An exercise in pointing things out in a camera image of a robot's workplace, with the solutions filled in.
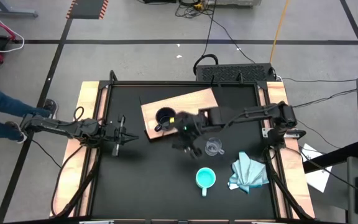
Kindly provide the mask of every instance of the wooden frame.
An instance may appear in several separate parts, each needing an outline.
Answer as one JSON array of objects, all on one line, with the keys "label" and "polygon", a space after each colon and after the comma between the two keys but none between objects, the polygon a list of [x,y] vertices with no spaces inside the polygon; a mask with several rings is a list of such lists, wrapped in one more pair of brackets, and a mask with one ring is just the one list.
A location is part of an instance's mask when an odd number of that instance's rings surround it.
[{"label": "wooden frame", "polygon": [[[83,82],[81,86],[80,95],[78,97],[77,107],[83,106],[85,109],[84,115],[82,118],[92,118],[94,113],[94,108],[96,106],[96,98],[98,94],[99,82]],[[280,101],[284,101],[288,103],[287,94],[285,93],[284,84],[282,82],[268,82],[267,83],[267,91],[269,95],[269,102],[278,103]],[[105,102],[107,95],[107,89],[104,88],[101,92],[100,102]],[[260,103],[261,105],[266,104],[264,91],[262,89],[259,90]],[[99,106],[99,111],[97,113],[97,117],[101,118],[103,116],[104,111],[104,103],[101,103]],[[265,121],[264,126],[269,127],[269,122]],[[298,150],[298,141],[296,139],[286,139],[285,143],[287,147],[291,149]],[[74,139],[68,140],[66,152],[63,161],[70,156],[76,149],[79,147],[79,142]],[[60,176],[60,181],[58,185],[58,189],[56,192],[56,196],[53,201],[53,207],[56,213],[60,212],[64,206],[70,201],[73,194],[78,189],[81,174],[84,168],[85,162],[85,153],[86,149],[82,149],[75,155],[69,162],[67,162],[66,167],[62,171]],[[95,150],[92,149],[91,158],[89,160],[89,169],[92,166],[94,161]],[[302,166],[302,158],[299,154],[288,150],[282,149],[280,151],[280,155],[282,158],[283,170],[286,178],[286,183],[289,191],[294,196],[296,201],[302,206],[305,212],[314,217],[313,206],[311,204],[311,199],[309,195],[308,186],[306,183],[305,172],[303,171]],[[277,170],[277,160],[273,160],[273,166]],[[88,209],[89,195],[90,195],[90,185],[86,189],[83,194],[80,208],[80,216],[87,215],[86,211]],[[285,210],[285,204],[283,195],[280,189],[276,186],[277,192],[277,200],[278,207],[280,211],[280,217],[287,218],[287,213]],[[294,218],[296,218],[296,214],[291,211]]]}]

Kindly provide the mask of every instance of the light blue cloth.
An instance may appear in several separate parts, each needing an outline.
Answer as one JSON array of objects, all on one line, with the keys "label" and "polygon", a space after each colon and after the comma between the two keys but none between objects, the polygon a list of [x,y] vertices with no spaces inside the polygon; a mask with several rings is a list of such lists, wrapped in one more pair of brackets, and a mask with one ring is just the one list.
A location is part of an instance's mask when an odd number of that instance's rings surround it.
[{"label": "light blue cloth", "polygon": [[249,194],[249,189],[267,184],[266,166],[260,162],[249,159],[245,152],[239,152],[239,159],[233,163],[234,174],[227,183],[229,188],[240,188]]}]

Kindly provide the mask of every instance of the teal mug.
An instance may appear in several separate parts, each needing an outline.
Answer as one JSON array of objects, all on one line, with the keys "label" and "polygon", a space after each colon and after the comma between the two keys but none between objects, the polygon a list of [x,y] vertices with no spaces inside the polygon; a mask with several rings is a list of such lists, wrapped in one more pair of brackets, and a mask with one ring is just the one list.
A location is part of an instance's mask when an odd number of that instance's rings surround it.
[{"label": "teal mug", "polygon": [[216,175],[213,170],[208,167],[201,168],[196,174],[196,183],[202,189],[203,197],[206,196],[206,189],[215,184]]}]

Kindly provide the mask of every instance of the concrete floor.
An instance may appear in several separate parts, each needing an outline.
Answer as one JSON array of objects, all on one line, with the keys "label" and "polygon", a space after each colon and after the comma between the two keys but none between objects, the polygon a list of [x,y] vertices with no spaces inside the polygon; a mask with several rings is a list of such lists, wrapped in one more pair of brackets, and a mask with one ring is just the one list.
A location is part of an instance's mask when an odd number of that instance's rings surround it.
[{"label": "concrete floor", "polygon": [[[358,0],[347,0],[358,25]],[[66,24],[71,0],[11,0],[15,7],[32,8],[33,17],[2,17],[3,22],[31,40],[58,40]],[[272,40],[285,0],[264,0],[254,9],[216,9],[215,19],[234,39]],[[68,40],[205,39],[209,18],[184,19],[174,16],[176,4],[150,6],[136,0],[115,0],[103,20],[74,20]],[[214,25],[212,39],[228,39]],[[291,1],[280,40],[357,40],[339,0]],[[240,45],[257,63],[268,62],[271,45]],[[26,44],[20,51],[6,54],[0,65],[0,90],[30,105],[36,105],[57,44]],[[58,118],[72,119],[80,85],[87,80],[107,80],[111,69],[119,80],[194,80],[192,66],[202,54],[203,44],[65,44],[57,64],[48,97],[60,104]],[[208,45],[221,64],[249,63],[231,44]],[[282,77],[299,80],[341,80],[358,77],[358,45],[278,45],[273,66]],[[293,105],[350,90],[355,83],[294,83],[285,81]],[[324,103],[296,109],[296,116],[319,131],[328,141],[341,147],[358,141],[356,94],[340,96]],[[1,114],[0,121],[20,118]],[[57,161],[62,161],[67,140],[40,133],[35,140]],[[322,152],[333,148],[309,131],[300,141]],[[21,145],[0,140],[0,205],[20,153]],[[334,167],[346,173],[344,166]],[[35,145],[29,154],[11,201],[5,222],[47,218],[58,168]],[[331,194],[344,196],[346,186],[330,177],[325,194],[311,190],[316,216],[321,220],[344,222],[346,199],[332,200]]]}]

